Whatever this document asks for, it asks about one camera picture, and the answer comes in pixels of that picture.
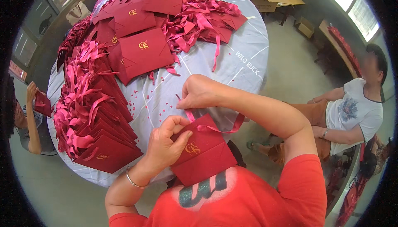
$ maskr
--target bracelet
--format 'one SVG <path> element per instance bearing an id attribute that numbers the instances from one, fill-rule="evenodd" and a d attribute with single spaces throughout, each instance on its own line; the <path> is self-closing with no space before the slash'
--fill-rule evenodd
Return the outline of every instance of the bracelet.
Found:
<path id="1" fill-rule="evenodd" d="M 322 136 L 322 139 L 325 139 L 325 135 L 326 135 L 326 133 L 328 132 L 328 130 L 329 130 L 329 129 L 326 129 L 326 130 L 325 130 L 324 135 Z"/>
<path id="2" fill-rule="evenodd" d="M 129 169 L 130 169 L 130 168 L 131 168 L 131 167 L 127 167 L 127 169 L 126 169 L 126 177 L 127 177 L 127 179 L 130 181 L 130 183 L 131 183 L 133 186 L 138 187 L 138 188 L 140 188 L 140 189 L 146 188 L 147 185 L 146 185 L 146 186 L 138 186 L 137 184 L 135 184 L 135 183 L 130 179 L 130 177 L 129 177 Z"/>

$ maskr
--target white t-shirt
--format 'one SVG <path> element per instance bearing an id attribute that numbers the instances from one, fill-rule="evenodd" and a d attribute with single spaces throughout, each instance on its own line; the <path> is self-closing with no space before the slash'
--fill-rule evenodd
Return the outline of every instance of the white t-shirt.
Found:
<path id="1" fill-rule="evenodd" d="M 351 130 L 359 124 L 365 143 L 368 142 L 383 122 L 381 102 L 366 98 L 363 86 L 366 80 L 356 78 L 344 85 L 343 99 L 328 102 L 326 106 L 326 127 L 331 130 Z M 335 155 L 354 145 L 331 142 L 330 155 Z"/>

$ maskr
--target sandal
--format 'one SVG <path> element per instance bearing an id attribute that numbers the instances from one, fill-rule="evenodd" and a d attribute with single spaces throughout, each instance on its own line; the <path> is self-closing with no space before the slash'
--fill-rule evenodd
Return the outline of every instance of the sandal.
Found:
<path id="1" fill-rule="evenodd" d="M 248 141 L 248 142 L 246 143 L 246 147 L 247 147 L 249 150 L 251 150 L 251 151 L 258 151 L 258 147 L 259 147 L 260 145 L 268 146 L 269 143 L 268 143 L 268 142 L 264 142 L 264 143 L 261 143 L 261 144 L 260 144 L 260 143 L 255 142 L 255 141 Z"/>

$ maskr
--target dark hair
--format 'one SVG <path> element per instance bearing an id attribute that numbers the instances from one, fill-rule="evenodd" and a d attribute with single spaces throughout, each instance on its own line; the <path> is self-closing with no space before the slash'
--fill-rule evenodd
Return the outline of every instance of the dark hair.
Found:
<path id="1" fill-rule="evenodd" d="M 15 89 L 13 77 L 7 73 L 2 83 L 4 83 L 6 90 L 5 95 L 3 95 L 5 101 L 2 102 L 2 106 L 0 107 L 0 132 L 2 137 L 10 138 L 14 133 L 15 119 Z"/>
<path id="2" fill-rule="evenodd" d="M 372 153 L 372 146 L 375 143 L 375 137 L 368 141 L 363 152 L 363 160 L 359 163 L 359 171 L 365 178 L 371 178 L 375 172 L 377 159 Z"/>
<path id="3" fill-rule="evenodd" d="M 377 66 L 379 68 L 379 71 L 383 72 L 383 78 L 381 80 L 381 85 L 383 85 L 384 81 L 386 80 L 388 67 L 386 56 L 384 55 L 383 50 L 381 50 L 381 47 L 379 45 L 370 43 L 366 46 L 366 52 L 373 53 L 377 56 Z"/>

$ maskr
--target red t-shirt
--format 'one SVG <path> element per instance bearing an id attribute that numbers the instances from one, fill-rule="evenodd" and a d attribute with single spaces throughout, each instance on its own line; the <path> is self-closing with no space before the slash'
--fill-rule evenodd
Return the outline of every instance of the red t-shirt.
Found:
<path id="1" fill-rule="evenodd" d="M 283 168 L 278 191 L 242 167 L 196 185 L 175 186 L 158 198 L 149 218 L 119 213 L 110 227 L 323 226 L 326 189 L 318 156 L 300 155 Z"/>

